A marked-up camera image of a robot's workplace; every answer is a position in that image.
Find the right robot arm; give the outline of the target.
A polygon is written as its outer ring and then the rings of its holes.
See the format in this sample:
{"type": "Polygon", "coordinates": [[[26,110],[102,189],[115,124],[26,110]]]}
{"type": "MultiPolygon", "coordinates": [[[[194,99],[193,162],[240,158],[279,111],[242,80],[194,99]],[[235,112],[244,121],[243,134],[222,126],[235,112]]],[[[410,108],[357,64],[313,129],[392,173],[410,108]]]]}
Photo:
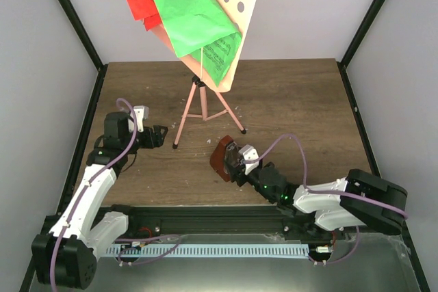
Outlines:
{"type": "Polygon", "coordinates": [[[304,222],[308,237],[320,239],[328,231],[367,226],[386,235],[399,235],[407,218],[407,191],[360,169],[332,183],[304,187],[287,181],[274,166],[256,166],[247,171],[242,164],[226,164],[230,180],[253,189],[285,215],[312,215],[304,222]]]}

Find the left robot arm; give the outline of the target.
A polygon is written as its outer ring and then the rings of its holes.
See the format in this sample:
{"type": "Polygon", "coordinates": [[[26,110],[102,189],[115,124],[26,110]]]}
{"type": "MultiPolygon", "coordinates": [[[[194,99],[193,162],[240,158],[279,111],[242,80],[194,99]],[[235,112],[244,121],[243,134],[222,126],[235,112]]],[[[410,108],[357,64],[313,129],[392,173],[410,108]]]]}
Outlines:
{"type": "Polygon", "coordinates": [[[129,155],[163,145],[168,129],[144,126],[148,114],[148,107],[141,105],[129,113],[106,115],[103,134],[87,157],[77,191],[49,232],[36,235],[32,242],[38,282],[54,289],[86,289],[106,249],[119,236],[131,240],[139,234],[139,221],[122,212],[111,211],[98,224],[94,220],[129,155]]]}

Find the reddish-brown wooden metronome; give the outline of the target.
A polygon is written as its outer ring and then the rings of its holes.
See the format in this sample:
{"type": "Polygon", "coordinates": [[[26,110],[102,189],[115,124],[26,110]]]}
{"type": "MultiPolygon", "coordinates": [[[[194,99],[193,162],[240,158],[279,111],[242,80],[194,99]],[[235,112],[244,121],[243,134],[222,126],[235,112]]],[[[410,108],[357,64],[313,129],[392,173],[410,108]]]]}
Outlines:
{"type": "Polygon", "coordinates": [[[225,148],[231,142],[234,142],[230,135],[224,136],[212,152],[209,163],[212,169],[225,182],[231,182],[231,175],[224,168],[225,148]]]}

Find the clear plastic metronome cover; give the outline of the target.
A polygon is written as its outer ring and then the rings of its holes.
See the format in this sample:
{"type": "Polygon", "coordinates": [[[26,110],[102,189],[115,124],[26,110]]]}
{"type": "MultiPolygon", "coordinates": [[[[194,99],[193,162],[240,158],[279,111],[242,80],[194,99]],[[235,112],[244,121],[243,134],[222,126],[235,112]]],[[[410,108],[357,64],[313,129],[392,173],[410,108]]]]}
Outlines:
{"type": "Polygon", "coordinates": [[[227,173],[232,174],[243,164],[243,155],[240,153],[241,147],[236,142],[231,142],[225,148],[224,168],[227,173]]]}

